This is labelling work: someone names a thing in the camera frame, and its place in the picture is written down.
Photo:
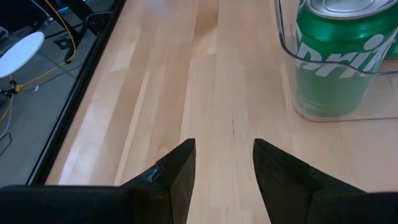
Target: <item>clear plastic container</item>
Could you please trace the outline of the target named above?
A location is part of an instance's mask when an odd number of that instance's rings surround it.
[[[376,73],[361,72],[339,62],[317,62],[300,58],[295,54],[295,18],[299,0],[274,0],[274,4],[280,44],[285,52],[292,103],[298,114],[313,121],[398,118],[398,58],[385,58]],[[355,83],[325,85],[329,88],[325,91],[332,91],[333,94],[328,95],[327,100],[330,102],[325,109],[318,111],[323,105],[314,108],[306,103],[305,95],[310,93],[322,97],[322,89],[300,74],[296,67],[298,64],[313,67],[334,65],[334,69],[354,75],[355,79],[351,82]]]

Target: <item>can lid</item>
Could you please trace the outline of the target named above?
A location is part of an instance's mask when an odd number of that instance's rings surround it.
[[[398,0],[306,0],[315,14],[330,19],[358,19],[393,6]]]

